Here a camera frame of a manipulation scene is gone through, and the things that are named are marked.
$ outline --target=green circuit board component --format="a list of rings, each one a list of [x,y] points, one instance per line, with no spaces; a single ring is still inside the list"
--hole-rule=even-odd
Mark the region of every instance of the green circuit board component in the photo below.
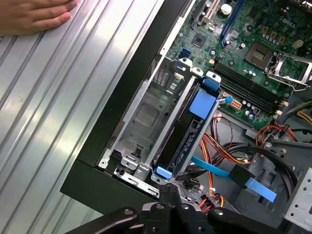
[[[191,52],[189,58],[194,66],[201,68],[204,72],[207,72],[213,66],[214,60],[218,58],[222,64],[246,79],[252,80],[281,98],[288,99],[292,88],[269,79],[265,73],[266,66],[270,64],[269,59],[276,51],[297,55],[300,48],[294,47],[295,42],[301,40],[305,44],[311,43],[310,16],[291,5],[287,7],[287,14],[283,14],[279,1],[244,0],[226,37],[229,44],[222,47],[220,34],[229,20],[229,17],[220,13],[221,6],[225,4],[224,0],[219,1],[215,13],[207,24],[192,25],[192,17],[200,3],[201,1],[198,0],[193,6],[167,56],[171,59],[178,59],[181,50],[186,49]],[[213,1],[208,0],[207,3],[212,5]],[[229,5],[234,9],[236,1],[232,1]],[[263,62],[254,63],[253,57]],[[287,74],[290,77],[300,78],[305,66],[306,64],[293,60],[287,61],[281,75]],[[236,95],[232,96],[239,102],[243,101]],[[255,114],[246,105],[240,109],[231,106],[221,108],[257,129],[270,124],[276,117],[275,113],[268,114],[264,111]]]

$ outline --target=motherboard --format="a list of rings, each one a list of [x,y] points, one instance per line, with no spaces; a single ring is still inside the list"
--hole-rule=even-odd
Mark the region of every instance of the motherboard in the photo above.
[[[260,129],[282,114],[293,91],[308,87],[311,6],[299,0],[198,0],[167,56],[219,74],[223,96],[233,97],[222,110]]]

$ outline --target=finger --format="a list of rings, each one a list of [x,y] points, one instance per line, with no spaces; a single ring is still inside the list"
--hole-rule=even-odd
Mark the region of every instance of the finger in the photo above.
[[[36,21],[32,24],[33,28],[37,31],[43,31],[50,28],[55,28],[67,22],[71,17],[69,12],[65,12],[64,14],[54,18],[54,19],[44,19]]]
[[[59,6],[65,4],[70,0],[32,0],[33,1],[33,9],[42,9],[47,7]]]
[[[71,0],[63,5],[54,6],[49,8],[42,8],[32,11],[34,21],[54,19],[65,12],[72,10],[77,6],[76,0]]]

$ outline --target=hand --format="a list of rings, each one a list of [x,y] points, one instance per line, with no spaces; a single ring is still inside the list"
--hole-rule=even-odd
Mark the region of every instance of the hand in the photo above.
[[[0,0],[0,36],[32,34],[70,19],[76,0]]]

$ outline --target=corrugated metal sheet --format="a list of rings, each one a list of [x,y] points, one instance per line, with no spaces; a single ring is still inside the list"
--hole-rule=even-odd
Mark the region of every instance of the corrugated metal sheet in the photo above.
[[[0,39],[0,233],[99,213],[59,189],[163,0],[81,0],[65,25]]]

